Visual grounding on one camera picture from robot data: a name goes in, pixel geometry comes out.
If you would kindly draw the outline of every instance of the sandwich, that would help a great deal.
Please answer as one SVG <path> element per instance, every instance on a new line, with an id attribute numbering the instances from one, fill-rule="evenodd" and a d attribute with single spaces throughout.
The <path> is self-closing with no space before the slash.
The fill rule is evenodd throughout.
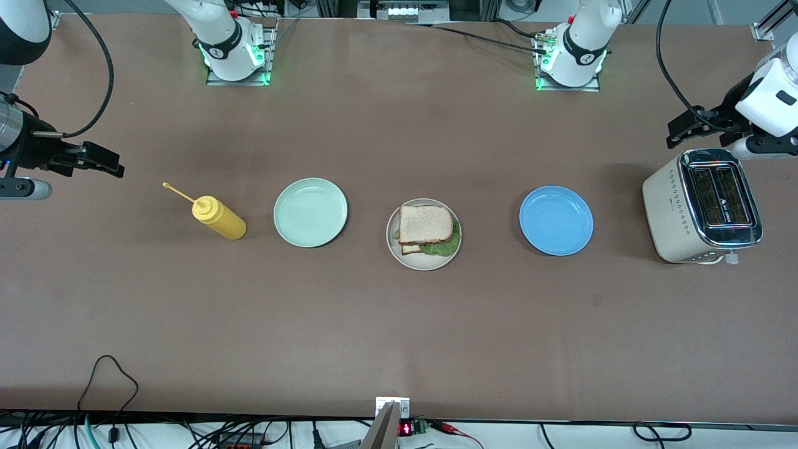
<path id="1" fill-rule="evenodd" d="M 440 206 L 402 206 L 393 238 L 399 240 L 402 255 L 451 256 L 460 246 L 460 223 Z"/>

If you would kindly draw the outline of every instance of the plate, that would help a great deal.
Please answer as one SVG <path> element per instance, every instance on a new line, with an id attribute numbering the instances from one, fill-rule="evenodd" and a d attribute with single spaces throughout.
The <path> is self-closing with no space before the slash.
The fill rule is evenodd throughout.
<path id="1" fill-rule="evenodd" d="M 570 256 L 593 236 L 593 214 L 575 192 L 558 185 L 535 189 L 521 203 L 521 232 L 535 248 Z"/>
<path id="2" fill-rule="evenodd" d="M 349 206 L 337 185 L 309 177 L 280 193 L 275 203 L 275 227 L 288 243 L 303 248 L 321 246 L 344 228 Z"/>
<path id="3" fill-rule="evenodd" d="M 442 208 L 446 208 L 449 213 L 452 214 L 452 217 L 460 221 L 455 215 L 454 211 L 452 211 L 447 205 L 441 203 L 440 201 L 430 200 L 428 198 L 418 198 L 416 200 L 410 200 L 403 204 L 403 206 L 440 206 Z M 385 240 L 388 242 L 388 249 L 391 250 L 391 254 L 399 260 L 400 264 L 403 264 L 407 268 L 412 268 L 414 270 L 428 272 L 432 270 L 437 270 L 440 267 L 448 264 L 449 262 L 454 259 L 454 256 L 460 251 L 460 247 L 463 246 L 463 224 L 460 223 L 460 244 L 457 245 L 457 250 L 451 256 L 433 256 L 431 254 L 424 254 L 421 252 L 416 252 L 414 254 L 406 254 L 402 255 L 401 253 L 401 245 L 399 244 L 399 240 L 393 238 L 393 234 L 399 230 L 399 209 L 401 206 L 398 207 L 393 214 L 391 215 L 390 219 L 388 220 L 388 226 L 385 228 Z"/>

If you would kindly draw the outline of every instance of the white plate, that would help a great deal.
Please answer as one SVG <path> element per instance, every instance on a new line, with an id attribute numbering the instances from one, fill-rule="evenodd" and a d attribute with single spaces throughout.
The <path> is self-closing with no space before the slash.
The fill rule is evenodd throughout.
<path id="1" fill-rule="evenodd" d="M 404 203 L 403 206 L 439 206 L 446 208 L 446 210 L 452 214 L 452 218 L 460 221 L 457 218 L 457 215 L 455 215 L 454 211 L 440 201 L 430 200 L 428 198 L 418 198 L 416 200 L 410 200 Z M 460 223 L 460 244 L 457 245 L 457 250 L 451 256 L 432 256 L 422 252 L 406 254 L 403 256 L 401 253 L 401 245 L 399 244 L 399 240 L 393 238 L 393 234 L 399 229 L 399 209 L 401 209 L 401 207 L 398 207 L 395 211 L 393 211 L 391 218 L 388 220 L 388 227 L 385 228 L 385 240 L 388 242 L 388 249 L 391 250 L 391 254 L 393 254 L 393 256 L 399 260 L 400 264 L 403 264 L 407 268 L 428 272 L 431 270 L 437 270 L 454 259 L 454 256 L 456 256 L 460 251 L 460 246 L 463 246 L 462 223 Z"/>

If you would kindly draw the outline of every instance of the red digital display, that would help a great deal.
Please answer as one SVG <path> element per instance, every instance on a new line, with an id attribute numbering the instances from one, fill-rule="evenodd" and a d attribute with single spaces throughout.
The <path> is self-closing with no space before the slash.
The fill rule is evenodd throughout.
<path id="1" fill-rule="evenodd" d="M 413 425 L 411 423 L 403 423 L 399 426 L 399 436 L 411 436 L 413 434 Z"/>

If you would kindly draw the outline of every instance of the bread slice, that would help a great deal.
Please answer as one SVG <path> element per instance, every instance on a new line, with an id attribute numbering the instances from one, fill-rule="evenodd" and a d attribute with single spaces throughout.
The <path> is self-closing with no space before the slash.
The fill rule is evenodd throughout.
<path id="1" fill-rule="evenodd" d="M 399 243 L 430 244 L 452 238 L 454 220 L 440 206 L 402 206 L 399 210 Z"/>
<path id="2" fill-rule="evenodd" d="M 417 244 L 403 244 L 401 246 L 402 256 L 406 256 L 408 254 L 415 254 L 416 252 L 421 252 L 421 246 Z"/>

